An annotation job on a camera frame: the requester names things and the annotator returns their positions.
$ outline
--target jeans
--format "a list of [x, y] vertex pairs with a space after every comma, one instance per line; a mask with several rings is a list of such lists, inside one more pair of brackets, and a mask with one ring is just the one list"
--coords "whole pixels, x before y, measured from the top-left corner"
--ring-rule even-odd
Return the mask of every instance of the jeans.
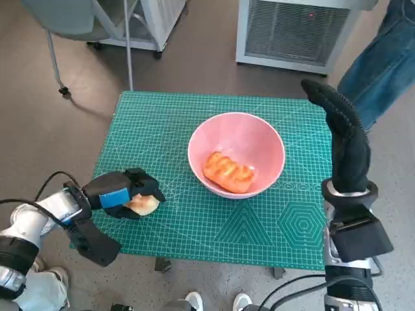
[[375, 39], [354, 61], [338, 92], [355, 105], [368, 130], [415, 83], [415, 4], [390, 0]]

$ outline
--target sneaker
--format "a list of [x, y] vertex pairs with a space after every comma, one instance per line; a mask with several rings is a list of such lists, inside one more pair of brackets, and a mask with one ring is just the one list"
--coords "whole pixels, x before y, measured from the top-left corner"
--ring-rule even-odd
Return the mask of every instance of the sneaker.
[[242, 311], [245, 307], [252, 305], [252, 300], [246, 294], [238, 294], [233, 301], [232, 311]]
[[45, 269], [45, 262], [41, 257], [37, 256], [30, 269], [34, 272], [42, 272]]
[[[51, 269], [47, 270], [46, 272], [53, 273], [53, 275], [56, 277], [56, 279], [58, 281], [62, 282], [65, 285], [66, 290], [69, 293], [69, 276], [68, 276], [65, 269], [60, 268], [60, 267], [56, 267], [56, 268], [51, 268]], [[68, 310], [70, 306], [71, 305], [69, 304], [69, 300], [66, 299], [65, 305], [60, 309], [60, 311]]]
[[203, 311], [203, 301], [202, 296], [200, 296], [197, 292], [188, 293], [186, 298], [184, 299], [196, 310], [196, 311]]

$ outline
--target air vent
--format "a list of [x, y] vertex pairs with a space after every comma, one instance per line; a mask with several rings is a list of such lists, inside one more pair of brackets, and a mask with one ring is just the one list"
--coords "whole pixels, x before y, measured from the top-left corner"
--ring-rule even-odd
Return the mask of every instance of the air vent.
[[245, 55], [325, 66], [349, 12], [251, 0]]

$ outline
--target chair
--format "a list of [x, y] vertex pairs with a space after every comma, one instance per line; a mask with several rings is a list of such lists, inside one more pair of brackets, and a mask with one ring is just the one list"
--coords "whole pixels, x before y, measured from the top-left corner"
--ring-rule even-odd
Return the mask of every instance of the chair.
[[76, 41], [126, 40], [128, 83], [134, 90], [129, 21], [138, 0], [21, 0], [46, 30], [56, 81], [63, 96], [69, 89], [60, 78], [51, 34]]

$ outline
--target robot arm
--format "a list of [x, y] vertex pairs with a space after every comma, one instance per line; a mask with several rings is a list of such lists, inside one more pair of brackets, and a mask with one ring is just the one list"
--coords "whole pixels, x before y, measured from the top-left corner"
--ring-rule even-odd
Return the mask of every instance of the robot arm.
[[68, 181], [61, 191], [37, 202], [41, 211], [26, 203], [17, 207], [10, 217], [11, 227], [0, 232], [0, 299], [13, 300], [23, 292], [25, 276], [42, 246], [42, 236], [56, 226], [45, 213], [59, 220], [83, 257], [107, 266], [115, 260], [121, 245], [93, 224], [92, 210], [104, 209], [116, 218], [139, 218], [123, 206], [137, 194], [165, 201], [157, 180], [134, 168], [101, 175], [82, 189]]
[[[393, 251], [382, 223], [372, 214], [378, 190], [368, 181], [370, 147], [348, 99], [329, 86], [303, 80], [310, 102], [326, 111], [332, 135], [332, 177], [322, 182], [327, 225], [324, 229], [326, 281], [356, 277], [373, 286], [372, 258]], [[370, 289], [359, 281], [327, 288], [325, 310], [378, 310]]]

